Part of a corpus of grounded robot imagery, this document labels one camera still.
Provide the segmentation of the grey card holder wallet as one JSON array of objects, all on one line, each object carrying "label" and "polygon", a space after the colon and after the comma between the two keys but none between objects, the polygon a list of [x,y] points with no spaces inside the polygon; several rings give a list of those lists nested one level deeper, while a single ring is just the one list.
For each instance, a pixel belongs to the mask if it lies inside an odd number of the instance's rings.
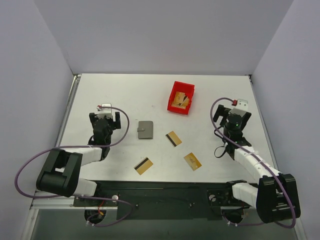
[{"label": "grey card holder wallet", "polygon": [[154,123],[151,120],[139,121],[137,137],[139,140],[150,140],[154,136]]}]

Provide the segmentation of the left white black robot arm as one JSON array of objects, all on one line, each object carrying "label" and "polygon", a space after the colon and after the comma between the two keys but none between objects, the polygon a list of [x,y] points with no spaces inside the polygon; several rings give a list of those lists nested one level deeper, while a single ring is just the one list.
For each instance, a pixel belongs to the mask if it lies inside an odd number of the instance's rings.
[{"label": "left white black robot arm", "polygon": [[52,149],[36,180],[36,188],[59,196],[85,196],[92,206],[99,205],[103,193],[98,184],[80,177],[81,167],[103,161],[109,151],[114,130],[121,128],[120,113],[90,113],[89,119],[93,135],[88,140],[89,147]]}]

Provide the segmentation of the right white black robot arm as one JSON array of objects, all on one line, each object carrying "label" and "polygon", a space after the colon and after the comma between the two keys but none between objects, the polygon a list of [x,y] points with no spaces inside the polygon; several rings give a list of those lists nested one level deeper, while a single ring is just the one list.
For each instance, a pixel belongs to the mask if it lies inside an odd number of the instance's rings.
[{"label": "right white black robot arm", "polygon": [[224,153],[244,167],[257,182],[253,186],[244,180],[231,183],[223,192],[230,205],[238,201],[254,207],[263,223],[295,220],[301,216],[297,183],[292,174],[284,174],[264,161],[244,137],[243,130],[251,117],[248,102],[232,101],[232,108],[218,105],[210,117],[214,133],[221,138]]}]

